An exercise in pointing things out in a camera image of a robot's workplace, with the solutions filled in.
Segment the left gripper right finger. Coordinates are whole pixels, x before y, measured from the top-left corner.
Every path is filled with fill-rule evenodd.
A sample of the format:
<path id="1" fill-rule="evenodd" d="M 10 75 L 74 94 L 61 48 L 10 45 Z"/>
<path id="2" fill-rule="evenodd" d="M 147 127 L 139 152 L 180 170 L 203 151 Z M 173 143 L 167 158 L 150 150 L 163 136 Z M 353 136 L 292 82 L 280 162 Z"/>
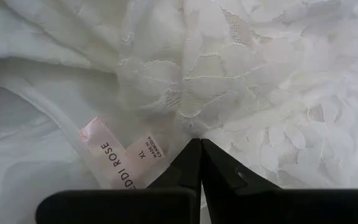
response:
<path id="1" fill-rule="evenodd" d="M 212 224 L 358 223 L 358 189 L 282 189 L 209 139 L 201 145 Z"/>

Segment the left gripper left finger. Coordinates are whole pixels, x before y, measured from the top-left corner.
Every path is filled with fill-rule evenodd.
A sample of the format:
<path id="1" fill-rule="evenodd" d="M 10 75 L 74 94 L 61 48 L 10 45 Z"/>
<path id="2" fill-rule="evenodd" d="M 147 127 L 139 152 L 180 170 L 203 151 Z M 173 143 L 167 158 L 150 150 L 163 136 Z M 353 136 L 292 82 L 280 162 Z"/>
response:
<path id="1" fill-rule="evenodd" d="M 44 199 L 36 224 L 199 224 L 201 141 L 192 139 L 140 190 L 67 190 Z"/>

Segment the white garment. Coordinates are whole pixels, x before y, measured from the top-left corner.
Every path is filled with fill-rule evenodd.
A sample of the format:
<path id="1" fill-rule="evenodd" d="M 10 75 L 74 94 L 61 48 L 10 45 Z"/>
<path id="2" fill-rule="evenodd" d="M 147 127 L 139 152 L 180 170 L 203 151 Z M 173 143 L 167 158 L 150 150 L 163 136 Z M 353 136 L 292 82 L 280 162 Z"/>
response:
<path id="1" fill-rule="evenodd" d="M 193 138 L 358 188 L 358 0 L 0 0 L 0 224 L 146 187 Z"/>

